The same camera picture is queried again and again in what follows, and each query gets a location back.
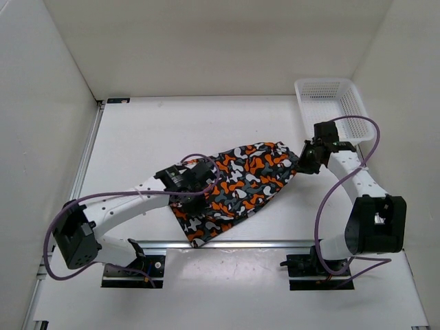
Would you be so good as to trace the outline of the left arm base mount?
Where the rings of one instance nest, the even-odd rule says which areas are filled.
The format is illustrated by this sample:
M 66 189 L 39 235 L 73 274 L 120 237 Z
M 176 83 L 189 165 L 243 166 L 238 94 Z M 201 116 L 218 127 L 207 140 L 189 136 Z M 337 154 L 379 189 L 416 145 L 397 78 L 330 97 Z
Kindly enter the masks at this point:
M 139 243 L 129 239 L 135 259 L 126 266 L 106 264 L 102 273 L 102 288 L 161 289 L 164 284 L 166 256 L 145 254 Z

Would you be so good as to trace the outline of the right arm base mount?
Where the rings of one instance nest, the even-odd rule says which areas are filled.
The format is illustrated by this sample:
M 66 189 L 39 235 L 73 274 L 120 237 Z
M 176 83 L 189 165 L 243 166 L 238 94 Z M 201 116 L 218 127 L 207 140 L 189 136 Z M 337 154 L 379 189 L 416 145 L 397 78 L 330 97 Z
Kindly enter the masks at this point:
M 310 247 L 309 253 L 287 254 L 280 263 L 287 269 L 290 291 L 348 291 L 354 290 L 351 271 L 347 268 L 341 275 L 334 276 L 320 263 L 316 248 Z

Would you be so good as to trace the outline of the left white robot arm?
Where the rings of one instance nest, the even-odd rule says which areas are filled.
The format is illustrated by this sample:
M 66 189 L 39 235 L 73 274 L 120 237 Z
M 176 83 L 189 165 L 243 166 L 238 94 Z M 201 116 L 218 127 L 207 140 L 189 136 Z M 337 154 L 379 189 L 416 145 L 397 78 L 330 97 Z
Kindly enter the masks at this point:
M 139 274 L 144 267 L 139 243 L 107 233 L 136 216 L 171 204 L 184 207 L 186 212 L 199 211 L 206 205 L 205 192 L 219 178 L 216 165 L 198 159 L 193 165 L 165 168 L 122 194 L 99 194 L 90 201 L 71 202 L 52 231 L 67 268 L 79 270 L 98 262 L 119 266 L 129 275 Z

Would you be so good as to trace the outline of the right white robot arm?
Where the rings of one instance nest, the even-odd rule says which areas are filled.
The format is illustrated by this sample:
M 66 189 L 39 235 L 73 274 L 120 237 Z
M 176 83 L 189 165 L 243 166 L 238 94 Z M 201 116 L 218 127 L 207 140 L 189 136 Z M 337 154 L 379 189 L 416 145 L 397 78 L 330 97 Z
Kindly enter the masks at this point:
M 335 260 L 361 254 L 398 253 L 403 248 L 407 204 L 403 197 L 386 192 L 361 163 L 355 147 L 343 142 L 334 120 L 313 126 L 314 137 L 305 142 L 297 171 L 317 174 L 325 166 L 337 178 L 353 205 L 344 232 L 319 239 L 315 232 L 316 253 L 309 257 L 315 274 L 326 274 Z

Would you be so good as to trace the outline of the orange camouflage shorts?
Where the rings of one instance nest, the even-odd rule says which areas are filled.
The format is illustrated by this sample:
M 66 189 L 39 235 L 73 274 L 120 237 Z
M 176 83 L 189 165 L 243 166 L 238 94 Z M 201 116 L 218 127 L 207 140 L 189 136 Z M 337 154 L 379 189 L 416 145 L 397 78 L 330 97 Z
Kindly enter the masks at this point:
M 170 209 L 194 248 L 205 245 L 255 215 L 296 174 L 299 157 L 283 142 L 258 142 L 210 156 L 220 178 L 204 194 L 202 208 L 189 211 L 174 202 Z

